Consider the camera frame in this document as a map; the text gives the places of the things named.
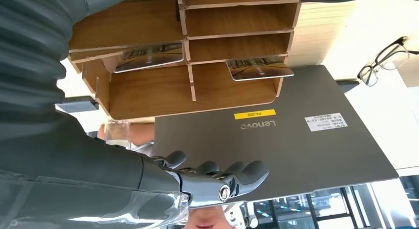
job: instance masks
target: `eyeglasses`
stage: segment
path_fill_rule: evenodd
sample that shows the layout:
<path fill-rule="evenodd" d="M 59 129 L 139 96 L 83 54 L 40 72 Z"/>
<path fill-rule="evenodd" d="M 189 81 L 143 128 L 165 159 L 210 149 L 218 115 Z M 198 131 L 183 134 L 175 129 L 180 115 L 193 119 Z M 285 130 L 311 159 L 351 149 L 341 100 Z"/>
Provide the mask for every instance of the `eyeglasses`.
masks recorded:
<path fill-rule="evenodd" d="M 395 70 L 404 65 L 410 54 L 418 55 L 419 51 L 407 50 L 404 47 L 404 43 L 407 40 L 407 37 L 401 37 L 387 46 L 377 55 L 374 63 L 366 65 L 361 69 L 358 73 L 358 78 L 367 86 L 372 87 L 378 81 L 377 73 L 380 68 Z"/>

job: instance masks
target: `lenovo logo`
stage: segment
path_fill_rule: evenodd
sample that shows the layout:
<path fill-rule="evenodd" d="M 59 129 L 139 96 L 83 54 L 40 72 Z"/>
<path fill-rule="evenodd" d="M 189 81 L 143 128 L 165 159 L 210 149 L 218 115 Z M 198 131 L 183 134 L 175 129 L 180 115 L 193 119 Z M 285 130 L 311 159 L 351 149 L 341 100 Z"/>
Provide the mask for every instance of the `lenovo logo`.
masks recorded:
<path fill-rule="evenodd" d="M 262 128 L 262 127 L 269 127 L 269 126 L 276 127 L 276 123 L 274 120 L 271 121 L 264 121 L 264 122 L 256 122 L 256 123 L 249 123 L 249 124 L 242 124 L 240 125 L 241 129 L 255 129 L 255 128 Z"/>

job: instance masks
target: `robotic hand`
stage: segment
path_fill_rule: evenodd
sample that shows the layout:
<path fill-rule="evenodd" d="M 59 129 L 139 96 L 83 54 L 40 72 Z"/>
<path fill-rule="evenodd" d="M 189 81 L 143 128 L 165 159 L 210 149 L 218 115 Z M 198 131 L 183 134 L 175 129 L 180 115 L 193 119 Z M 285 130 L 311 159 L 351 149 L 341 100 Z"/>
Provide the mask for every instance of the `robotic hand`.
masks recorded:
<path fill-rule="evenodd" d="M 247 166 L 243 162 L 236 162 L 225 171 L 220 171 L 213 161 L 204 162 L 195 169 L 173 170 L 186 160 L 181 151 L 173 152 L 166 158 L 151 159 L 179 182 L 179 190 L 189 196 L 190 207 L 221 204 L 229 198 L 249 193 L 269 174 L 261 161 L 254 161 Z"/>

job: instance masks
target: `clear plastic cup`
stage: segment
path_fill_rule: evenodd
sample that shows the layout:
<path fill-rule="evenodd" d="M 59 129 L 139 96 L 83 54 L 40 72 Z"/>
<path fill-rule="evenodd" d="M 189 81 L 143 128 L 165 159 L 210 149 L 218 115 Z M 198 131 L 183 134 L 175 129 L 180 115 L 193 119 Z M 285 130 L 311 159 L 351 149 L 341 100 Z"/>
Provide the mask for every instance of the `clear plastic cup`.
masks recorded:
<path fill-rule="evenodd" d="M 129 122 L 126 120 L 109 120 L 105 125 L 105 140 L 109 145 L 120 145 L 131 150 L 128 140 Z"/>

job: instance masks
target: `wooden desk organizer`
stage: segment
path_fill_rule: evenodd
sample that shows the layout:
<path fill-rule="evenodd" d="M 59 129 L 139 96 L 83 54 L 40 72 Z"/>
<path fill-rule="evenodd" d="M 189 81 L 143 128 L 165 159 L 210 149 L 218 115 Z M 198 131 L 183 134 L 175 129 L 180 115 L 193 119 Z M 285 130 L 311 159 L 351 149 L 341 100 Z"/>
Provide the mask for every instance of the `wooden desk organizer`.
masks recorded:
<path fill-rule="evenodd" d="M 270 103 L 283 78 L 234 81 L 226 59 L 282 56 L 299 0 L 126 0 L 74 26 L 70 60 L 114 119 Z M 182 41 L 184 62 L 111 74 L 124 50 Z"/>

